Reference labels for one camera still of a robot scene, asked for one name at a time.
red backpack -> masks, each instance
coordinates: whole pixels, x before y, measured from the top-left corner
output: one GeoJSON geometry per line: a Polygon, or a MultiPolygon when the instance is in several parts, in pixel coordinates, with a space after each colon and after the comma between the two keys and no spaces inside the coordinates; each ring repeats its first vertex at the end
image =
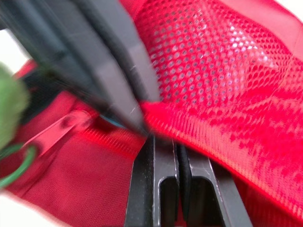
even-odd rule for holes
{"type": "MultiPolygon", "coordinates": [[[[150,129],[228,169],[254,226],[301,226],[302,23],[272,0],[121,2],[158,76],[162,101],[141,103],[150,129]]],[[[122,226],[145,138],[67,92],[54,96],[14,141],[50,129],[41,141],[51,146],[7,190],[72,226],[122,226]],[[50,127],[70,115],[89,124],[50,127]]],[[[7,158],[1,175],[21,160],[7,158]]]]}

green cord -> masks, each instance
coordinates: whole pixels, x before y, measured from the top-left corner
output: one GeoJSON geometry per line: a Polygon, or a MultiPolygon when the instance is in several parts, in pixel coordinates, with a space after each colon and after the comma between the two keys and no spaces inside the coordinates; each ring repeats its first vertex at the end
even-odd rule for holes
{"type": "MultiPolygon", "coordinates": [[[[22,145],[17,144],[2,150],[0,155],[0,160],[19,151],[21,147],[22,145]]],[[[35,156],[36,156],[36,148],[33,146],[27,148],[27,156],[25,157],[21,166],[12,174],[0,179],[0,188],[6,187],[9,184],[13,183],[15,180],[17,180],[30,167],[30,165],[33,163],[35,159],[35,156]]]]}

zipper pull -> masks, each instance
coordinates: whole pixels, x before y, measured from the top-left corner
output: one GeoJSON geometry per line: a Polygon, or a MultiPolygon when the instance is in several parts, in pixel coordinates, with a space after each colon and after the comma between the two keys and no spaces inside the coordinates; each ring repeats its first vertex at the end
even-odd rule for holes
{"type": "Polygon", "coordinates": [[[30,146],[35,146],[38,154],[26,172],[11,185],[15,190],[18,190],[20,197],[26,194],[32,184],[43,176],[57,156],[57,150],[53,150],[51,153],[48,151],[67,134],[86,130],[91,123],[92,117],[87,112],[74,111],[57,120],[22,146],[20,155],[23,156],[23,151],[26,151],[30,146]]]}
{"type": "Polygon", "coordinates": [[[92,119],[87,112],[72,112],[32,137],[22,148],[26,148],[29,145],[35,146],[40,154],[39,157],[41,157],[67,133],[83,131],[91,125],[91,122],[92,119]]]}

green object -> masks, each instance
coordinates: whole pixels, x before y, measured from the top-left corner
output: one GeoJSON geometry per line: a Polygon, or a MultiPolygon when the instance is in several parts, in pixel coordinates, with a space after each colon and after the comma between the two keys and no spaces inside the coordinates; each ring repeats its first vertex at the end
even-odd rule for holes
{"type": "MultiPolygon", "coordinates": [[[[15,137],[22,113],[28,103],[29,92],[25,85],[22,81],[14,79],[12,73],[0,63],[0,161],[22,148],[20,144],[5,147],[15,137]]],[[[33,163],[36,148],[30,146],[26,149],[23,163],[15,172],[0,179],[0,188],[17,180],[33,163]]]]}
{"type": "Polygon", "coordinates": [[[0,150],[15,137],[28,103],[29,92],[25,85],[14,79],[12,73],[0,63],[0,150]]]}
{"type": "MultiPolygon", "coordinates": [[[[0,161],[11,154],[18,152],[21,148],[22,144],[17,144],[3,149],[0,154],[0,161]]],[[[33,146],[28,147],[26,157],[20,167],[12,174],[0,179],[0,188],[6,187],[17,180],[30,167],[35,159],[35,156],[36,148],[33,146]]]]}

white background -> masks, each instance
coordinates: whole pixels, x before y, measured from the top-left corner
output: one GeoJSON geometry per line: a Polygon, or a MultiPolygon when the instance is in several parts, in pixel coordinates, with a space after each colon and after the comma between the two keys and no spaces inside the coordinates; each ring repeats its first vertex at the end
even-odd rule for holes
{"type": "MultiPolygon", "coordinates": [[[[303,21],[302,0],[277,0],[285,8],[303,21]]],[[[0,62],[6,64],[12,72],[17,72],[29,56],[16,43],[7,31],[0,31],[0,62]]],[[[39,208],[19,201],[8,192],[0,192],[0,227],[57,227],[63,226],[58,220],[39,208]]]]}

